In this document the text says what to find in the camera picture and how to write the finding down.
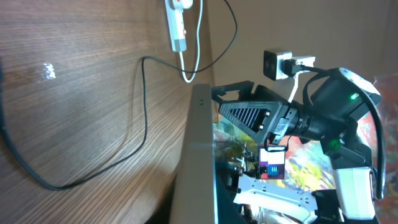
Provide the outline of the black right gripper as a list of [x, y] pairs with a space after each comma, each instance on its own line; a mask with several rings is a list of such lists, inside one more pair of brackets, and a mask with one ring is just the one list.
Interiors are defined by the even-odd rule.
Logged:
[[222, 103], [227, 92], [238, 91], [238, 101], [225, 101], [219, 112], [226, 119], [246, 133], [258, 144], [278, 145], [285, 135], [299, 135], [303, 120], [306, 120], [304, 106], [286, 99], [265, 86], [258, 85], [253, 93], [254, 101], [240, 101], [251, 96], [254, 82], [243, 81], [211, 88], [211, 98]]

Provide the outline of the teal Galaxy smartphone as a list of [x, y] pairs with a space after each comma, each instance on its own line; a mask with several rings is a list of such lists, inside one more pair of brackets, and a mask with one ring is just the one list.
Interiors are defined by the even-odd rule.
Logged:
[[255, 223], [252, 211], [233, 203], [239, 173], [215, 161], [211, 86], [195, 84], [177, 169], [170, 223]]

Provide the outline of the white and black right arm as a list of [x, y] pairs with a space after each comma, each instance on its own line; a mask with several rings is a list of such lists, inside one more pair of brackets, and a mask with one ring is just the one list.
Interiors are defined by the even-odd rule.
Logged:
[[[384, 196], [385, 139], [377, 104], [380, 93], [359, 75], [345, 68], [315, 72], [309, 79], [326, 81], [312, 95], [303, 88], [303, 102], [289, 103], [264, 86], [245, 81], [212, 88], [219, 112], [264, 149], [287, 151], [280, 146], [285, 135], [297, 136], [302, 143], [319, 141], [335, 173], [336, 196], [343, 215], [350, 222], [377, 223], [374, 199]], [[371, 150], [357, 135], [358, 120], [371, 113], [376, 128], [377, 166]]]

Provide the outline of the white power strip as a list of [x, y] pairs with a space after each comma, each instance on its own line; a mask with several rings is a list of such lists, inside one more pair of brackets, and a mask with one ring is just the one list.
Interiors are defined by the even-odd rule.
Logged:
[[183, 52], [187, 49], [183, 11], [190, 9], [192, 5], [192, 0], [165, 0], [165, 10], [173, 52]]

